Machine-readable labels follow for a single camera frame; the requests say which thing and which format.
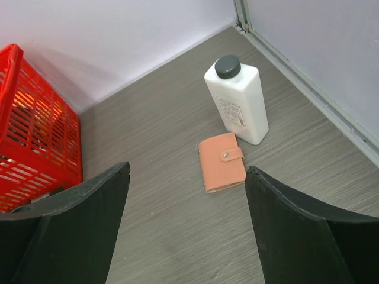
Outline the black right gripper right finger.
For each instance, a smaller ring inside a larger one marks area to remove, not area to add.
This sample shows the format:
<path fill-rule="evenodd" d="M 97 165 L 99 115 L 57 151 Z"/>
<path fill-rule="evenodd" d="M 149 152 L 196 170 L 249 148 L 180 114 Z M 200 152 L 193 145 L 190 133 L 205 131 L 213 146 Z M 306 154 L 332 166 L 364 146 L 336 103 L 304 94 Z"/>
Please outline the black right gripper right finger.
<path fill-rule="evenodd" d="M 378 282 L 378 218 L 322 202 L 255 166 L 245 191 L 266 283 Z"/>

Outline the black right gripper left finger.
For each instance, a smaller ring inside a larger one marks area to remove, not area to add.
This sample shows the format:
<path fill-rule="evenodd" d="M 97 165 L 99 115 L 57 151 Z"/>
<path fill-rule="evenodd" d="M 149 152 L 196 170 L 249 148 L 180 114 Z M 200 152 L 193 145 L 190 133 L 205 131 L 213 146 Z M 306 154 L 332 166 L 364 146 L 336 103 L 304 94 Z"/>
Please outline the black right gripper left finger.
<path fill-rule="evenodd" d="M 121 162 L 1 214 L 2 283 L 105 283 L 130 184 Z"/>

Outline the pink leather card holder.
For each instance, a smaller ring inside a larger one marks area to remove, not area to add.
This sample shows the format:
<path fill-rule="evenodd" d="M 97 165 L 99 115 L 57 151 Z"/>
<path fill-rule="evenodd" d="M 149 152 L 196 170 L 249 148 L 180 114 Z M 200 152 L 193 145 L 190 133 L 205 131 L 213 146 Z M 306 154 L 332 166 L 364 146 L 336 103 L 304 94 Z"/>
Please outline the pink leather card holder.
<path fill-rule="evenodd" d="M 234 133 L 224 133 L 198 145 L 206 193 L 239 185 L 245 181 L 244 154 Z"/>

